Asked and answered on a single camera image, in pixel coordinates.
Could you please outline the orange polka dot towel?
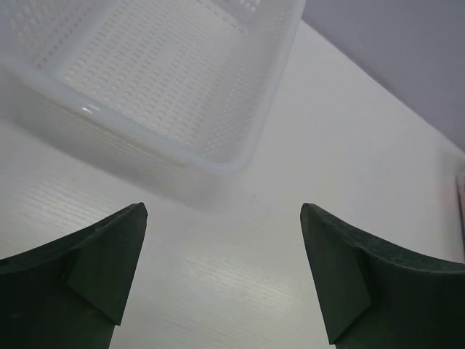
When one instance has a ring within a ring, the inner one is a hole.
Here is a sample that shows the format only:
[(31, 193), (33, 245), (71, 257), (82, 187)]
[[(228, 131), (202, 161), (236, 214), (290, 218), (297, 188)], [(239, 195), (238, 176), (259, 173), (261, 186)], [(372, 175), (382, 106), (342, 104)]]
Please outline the orange polka dot towel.
[(464, 171), (455, 176), (455, 194), (458, 215), (458, 243), (464, 262)]

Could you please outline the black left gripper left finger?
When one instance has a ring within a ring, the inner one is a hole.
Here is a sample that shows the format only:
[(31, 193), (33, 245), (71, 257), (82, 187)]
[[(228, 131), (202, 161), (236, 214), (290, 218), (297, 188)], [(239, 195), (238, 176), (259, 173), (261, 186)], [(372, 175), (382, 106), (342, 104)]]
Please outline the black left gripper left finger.
[(147, 227), (143, 203), (1, 260), (2, 348), (109, 348)]

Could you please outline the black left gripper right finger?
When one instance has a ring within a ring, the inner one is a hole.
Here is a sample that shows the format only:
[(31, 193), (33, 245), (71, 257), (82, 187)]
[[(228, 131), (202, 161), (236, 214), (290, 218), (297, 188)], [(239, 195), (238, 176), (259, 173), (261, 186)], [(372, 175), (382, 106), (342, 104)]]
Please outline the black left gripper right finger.
[(464, 265), (411, 251), (315, 204), (300, 212), (328, 342), (337, 348), (462, 348)]

